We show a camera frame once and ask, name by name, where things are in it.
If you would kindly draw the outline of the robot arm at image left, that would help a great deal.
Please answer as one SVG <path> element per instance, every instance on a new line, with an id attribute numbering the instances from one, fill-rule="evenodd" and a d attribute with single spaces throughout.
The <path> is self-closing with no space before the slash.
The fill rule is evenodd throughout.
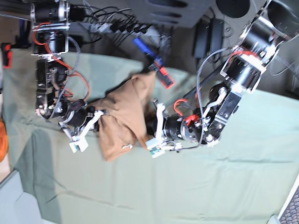
<path id="1" fill-rule="evenodd" d="M 66 0 L 48 3 L 34 2 L 31 6 L 32 55 L 36 62 L 36 114 L 57 126 L 70 137 L 79 135 L 94 117 L 87 108 L 90 94 L 86 78 L 77 71 L 80 46 L 69 35 L 70 4 Z M 67 89 L 72 77 L 79 77 L 86 86 L 82 99 L 73 99 Z"/>

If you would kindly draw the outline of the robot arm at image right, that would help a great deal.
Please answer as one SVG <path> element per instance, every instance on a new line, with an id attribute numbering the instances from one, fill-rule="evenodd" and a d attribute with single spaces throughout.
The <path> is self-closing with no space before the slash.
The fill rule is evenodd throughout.
<path id="1" fill-rule="evenodd" d="M 212 87 L 206 106 L 198 98 L 198 108 L 184 118 L 179 112 L 166 115 L 165 106 L 157 104 L 156 117 L 147 124 L 151 136 L 147 148 L 178 151 L 183 149 L 183 140 L 204 147 L 216 145 L 243 94 L 255 91 L 280 44 L 298 34 L 298 1 L 267 1 L 244 27 L 239 42 L 230 48 L 228 59 L 218 68 L 224 81 Z"/>

